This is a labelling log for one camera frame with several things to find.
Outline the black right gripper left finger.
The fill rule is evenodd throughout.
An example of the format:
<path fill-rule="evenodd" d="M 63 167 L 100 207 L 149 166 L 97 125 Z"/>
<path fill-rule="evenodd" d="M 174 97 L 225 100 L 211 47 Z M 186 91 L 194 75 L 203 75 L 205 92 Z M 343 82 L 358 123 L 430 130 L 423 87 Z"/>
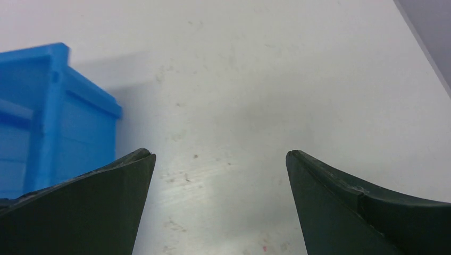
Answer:
<path fill-rule="evenodd" d="M 132 254 L 156 155 L 145 148 L 1 199 L 1 254 Z"/>

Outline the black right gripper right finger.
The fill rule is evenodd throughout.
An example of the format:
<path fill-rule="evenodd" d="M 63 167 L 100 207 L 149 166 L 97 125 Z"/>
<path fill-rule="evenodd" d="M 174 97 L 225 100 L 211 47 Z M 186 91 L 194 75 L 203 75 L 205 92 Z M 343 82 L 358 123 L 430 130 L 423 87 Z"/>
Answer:
<path fill-rule="evenodd" d="M 450 204 L 392 191 L 300 151 L 286 168 L 308 254 L 450 254 Z"/>

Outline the blue plastic bin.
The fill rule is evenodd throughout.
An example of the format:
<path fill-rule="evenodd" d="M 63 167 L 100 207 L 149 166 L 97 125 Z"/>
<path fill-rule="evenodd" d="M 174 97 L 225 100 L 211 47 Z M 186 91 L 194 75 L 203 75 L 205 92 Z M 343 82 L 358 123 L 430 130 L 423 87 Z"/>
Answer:
<path fill-rule="evenodd" d="M 72 179 L 115 159 L 115 98 L 48 44 L 1 53 L 1 197 Z"/>

